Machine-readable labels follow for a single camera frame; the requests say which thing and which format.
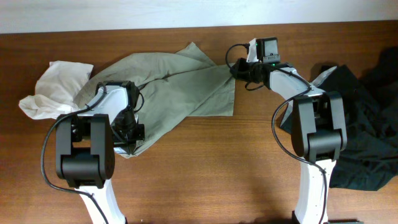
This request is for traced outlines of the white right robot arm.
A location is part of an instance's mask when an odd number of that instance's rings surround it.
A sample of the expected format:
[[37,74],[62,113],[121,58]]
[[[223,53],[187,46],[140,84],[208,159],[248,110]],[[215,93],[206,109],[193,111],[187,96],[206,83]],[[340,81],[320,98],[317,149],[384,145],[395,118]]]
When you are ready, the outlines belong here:
[[326,92],[301,77],[289,63],[282,63],[277,38],[252,39],[243,44],[247,57],[229,66],[233,77],[266,87],[283,97],[274,114],[291,109],[291,142],[294,152],[282,150],[300,162],[300,191],[292,212],[294,223],[328,223],[327,198],[331,173],[347,145],[341,95]]

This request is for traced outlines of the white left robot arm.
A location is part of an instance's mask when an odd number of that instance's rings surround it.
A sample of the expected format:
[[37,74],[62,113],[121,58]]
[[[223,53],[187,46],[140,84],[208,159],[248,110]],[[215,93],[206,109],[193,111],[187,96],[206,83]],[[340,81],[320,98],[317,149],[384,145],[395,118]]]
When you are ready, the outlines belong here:
[[126,223],[111,178],[115,150],[130,154],[145,138],[136,105],[144,98],[131,81],[104,82],[80,111],[57,118],[55,170],[84,201],[93,223]]

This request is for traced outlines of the black garment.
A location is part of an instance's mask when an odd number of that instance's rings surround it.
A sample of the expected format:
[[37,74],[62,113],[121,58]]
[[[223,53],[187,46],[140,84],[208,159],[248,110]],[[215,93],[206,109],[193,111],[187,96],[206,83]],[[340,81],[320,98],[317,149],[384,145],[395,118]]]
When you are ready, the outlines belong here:
[[348,142],[333,169],[330,187],[377,191],[397,176],[397,98],[382,107],[346,66],[324,66],[313,84],[338,91]]

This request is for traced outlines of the khaki beige shorts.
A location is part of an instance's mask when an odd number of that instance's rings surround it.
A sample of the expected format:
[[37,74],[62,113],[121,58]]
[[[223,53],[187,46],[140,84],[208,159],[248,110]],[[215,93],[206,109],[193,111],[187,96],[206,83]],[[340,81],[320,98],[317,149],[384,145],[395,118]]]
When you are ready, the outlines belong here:
[[174,53],[131,54],[91,78],[74,97],[79,108],[104,81],[131,81],[141,89],[139,121],[145,139],[135,149],[116,153],[138,156],[187,116],[232,116],[235,80],[226,65],[216,65],[195,43]]

